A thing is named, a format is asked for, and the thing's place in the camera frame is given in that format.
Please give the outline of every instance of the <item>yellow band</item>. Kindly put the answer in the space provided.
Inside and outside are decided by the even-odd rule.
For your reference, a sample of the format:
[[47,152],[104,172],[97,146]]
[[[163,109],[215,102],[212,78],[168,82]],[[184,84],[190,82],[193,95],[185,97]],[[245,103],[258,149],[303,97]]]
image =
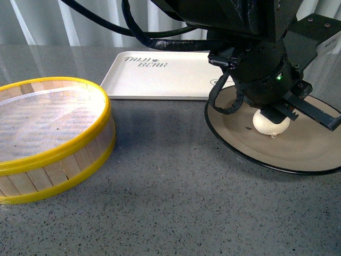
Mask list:
[[74,176],[66,182],[60,183],[52,188],[44,189],[42,191],[34,192],[31,194],[25,194],[20,196],[8,196],[8,197],[0,197],[0,204],[23,204],[30,203],[38,200],[42,200],[51,196],[55,196],[60,194],[75,185],[81,183],[90,177],[97,169],[101,167],[101,165],[108,159],[111,154],[111,151],[116,142],[116,135],[113,136],[110,146],[106,149],[106,151],[101,155],[101,157],[90,165],[87,169],[85,169],[80,174]]

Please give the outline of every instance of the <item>speckled countertop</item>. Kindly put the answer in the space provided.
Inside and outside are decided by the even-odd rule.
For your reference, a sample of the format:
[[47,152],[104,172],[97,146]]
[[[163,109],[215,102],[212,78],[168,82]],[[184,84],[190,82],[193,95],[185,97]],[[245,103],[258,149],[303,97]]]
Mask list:
[[[126,50],[0,45],[0,85],[42,76],[100,84]],[[306,72],[314,95],[339,109],[340,79],[335,55]],[[0,255],[341,255],[341,173],[251,163],[214,137],[204,105],[113,101],[109,159],[60,195],[0,205]]]

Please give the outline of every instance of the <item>tray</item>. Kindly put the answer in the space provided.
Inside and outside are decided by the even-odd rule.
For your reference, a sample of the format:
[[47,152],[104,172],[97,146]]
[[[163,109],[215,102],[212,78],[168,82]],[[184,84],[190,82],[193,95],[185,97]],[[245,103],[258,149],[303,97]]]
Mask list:
[[[101,87],[110,99],[207,100],[222,75],[208,53],[122,52]],[[225,87],[234,85],[231,77]]]

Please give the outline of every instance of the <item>plate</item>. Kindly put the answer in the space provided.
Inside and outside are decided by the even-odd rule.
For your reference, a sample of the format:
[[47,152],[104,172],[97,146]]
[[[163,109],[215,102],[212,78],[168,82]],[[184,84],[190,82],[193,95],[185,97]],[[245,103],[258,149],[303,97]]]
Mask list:
[[[233,103],[236,88],[223,89],[216,105],[226,108]],[[308,96],[307,102],[331,116],[339,111]],[[320,175],[341,170],[341,127],[331,132],[314,120],[299,113],[298,119],[290,121],[289,128],[275,138],[259,133],[253,126],[256,108],[245,102],[234,114],[223,115],[209,104],[205,106],[206,122],[226,146],[246,159],[278,171]]]

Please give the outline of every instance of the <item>mesh cover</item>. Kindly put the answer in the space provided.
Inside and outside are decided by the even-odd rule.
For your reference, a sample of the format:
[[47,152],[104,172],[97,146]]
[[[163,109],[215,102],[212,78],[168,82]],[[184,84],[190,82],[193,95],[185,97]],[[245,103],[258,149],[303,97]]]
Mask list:
[[66,87],[0,102],[0,162],[53,149],[78,136],[103,113],[98,91]]

